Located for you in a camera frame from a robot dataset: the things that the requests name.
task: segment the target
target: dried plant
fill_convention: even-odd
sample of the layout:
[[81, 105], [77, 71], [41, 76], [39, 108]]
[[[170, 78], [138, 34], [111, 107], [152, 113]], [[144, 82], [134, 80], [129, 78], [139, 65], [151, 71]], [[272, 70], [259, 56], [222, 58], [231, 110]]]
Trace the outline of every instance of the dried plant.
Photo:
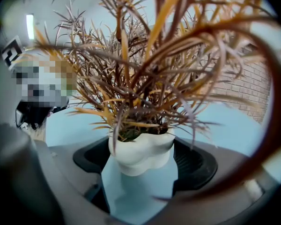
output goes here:
[[[63, 20], [55, 41], [57, 45], [61, 29], [67, 30], [71, 46], [45, 47], [39, 34], [43, 51], [76, 74], [77, 98], [94, 107], [77, 107], [72, 114], [100, 116], [97, 129], [113, 129], [115, 146], [116, 138], [127, 142], [168, 128], [181, 128], [195, 139], [195, 132], [208, 131], [210, 123], [197, 115], [210, 102], [231, 99], [253, 105], [211, 90], [242, 76], [245, 59], [262, 57], [258, 50], [239, 53], [250, 39], [251, 22], [274, 21], [260, 7], [261, 0], [155, 0], [152, 29], [140, 14], [143, 1], [101, 0], [117, 23], [109, 36], [94, 25], [86, 31], [83, 12], [75, 16], [71, 5], [68, 17], [56, 12]], [[231, 81], [220, 81], [223, 73], [233, 75]]]

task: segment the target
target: white ceramic planter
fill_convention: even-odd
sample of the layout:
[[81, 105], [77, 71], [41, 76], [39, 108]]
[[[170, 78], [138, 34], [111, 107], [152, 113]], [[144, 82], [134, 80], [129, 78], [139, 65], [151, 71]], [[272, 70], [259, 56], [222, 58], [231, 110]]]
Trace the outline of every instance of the white ceramic planter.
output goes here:
[[138, 176], [150, 168], [160, 168], [167, 163], [175, 139], [172, 134], [174, 129], [170, 128], [168, 133], [161, 135], [143, 133], [134, 142], [117, 141], [114, 153], [110, 132], [109, 151], [117, 160], [123, 174]]

